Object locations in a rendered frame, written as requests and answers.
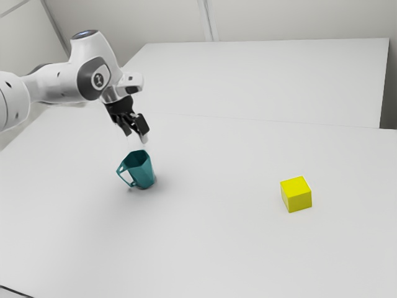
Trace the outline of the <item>yellow cube block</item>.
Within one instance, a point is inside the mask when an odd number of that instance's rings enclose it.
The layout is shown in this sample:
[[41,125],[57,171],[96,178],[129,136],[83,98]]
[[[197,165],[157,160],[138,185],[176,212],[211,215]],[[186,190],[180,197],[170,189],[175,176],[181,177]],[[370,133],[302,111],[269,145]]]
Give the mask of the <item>yellow cube block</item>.
[[312,207],[312,192],[303,176],[280,182],[282,200],[289,213]]

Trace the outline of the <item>teal faceted mug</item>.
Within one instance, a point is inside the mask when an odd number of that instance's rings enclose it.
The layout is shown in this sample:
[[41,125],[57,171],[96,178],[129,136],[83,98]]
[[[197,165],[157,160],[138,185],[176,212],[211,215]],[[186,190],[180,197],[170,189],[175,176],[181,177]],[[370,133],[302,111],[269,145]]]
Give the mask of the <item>teal faceted mug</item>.
[[[122,173],[128,172],[132,182],[128,182]],[[117,175],[129,186],[148,189],[156,182],[151,158],[146,150],[131,151],[116,170]]]

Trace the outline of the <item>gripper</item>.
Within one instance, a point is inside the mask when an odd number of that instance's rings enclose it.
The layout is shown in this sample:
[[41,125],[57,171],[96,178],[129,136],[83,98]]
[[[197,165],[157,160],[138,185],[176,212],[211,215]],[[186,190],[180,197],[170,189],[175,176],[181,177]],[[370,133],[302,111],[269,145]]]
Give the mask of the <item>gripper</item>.
[[134,114],[133,98],[127,95],[121,100],[104,104],[113,123],[117,124],[126,137],[132,134],[132,129],[139,136],[141,143],[148,142],[149,125],[143,114]]

